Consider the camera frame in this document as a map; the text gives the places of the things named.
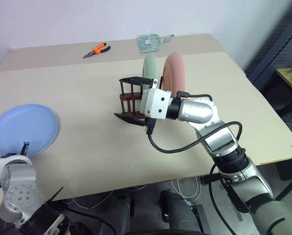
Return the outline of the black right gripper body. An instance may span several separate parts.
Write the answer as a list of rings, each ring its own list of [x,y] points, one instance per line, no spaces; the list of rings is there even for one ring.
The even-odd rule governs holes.
[[[140,113],[145,115],[145,126],[147,128],[153,128],[155,126],[156,119],[152,118],[152,115],[148,116],[154,108],[155,103],[155,91],[158,86],[158,79],[139,78],[139,82],[142,88],[142,99],[139,107]]]

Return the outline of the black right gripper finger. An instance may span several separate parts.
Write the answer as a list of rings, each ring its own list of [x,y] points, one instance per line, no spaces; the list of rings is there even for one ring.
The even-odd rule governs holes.
[[[151,86],[153,84],[153,80],[152,79],[139,77],[139,76],[122,78],[119,81],[123,82],[123,83],[127,83],[127,84],[138,85],[138,86],[142,86],[142,85]]]
[[[144,120],[139,120],[133,116],[128,116],[128,115],[119,114],[119,113],[114,113],[114,115],[129,124],[138,125],[138,126],[146,125],[146,122]]]

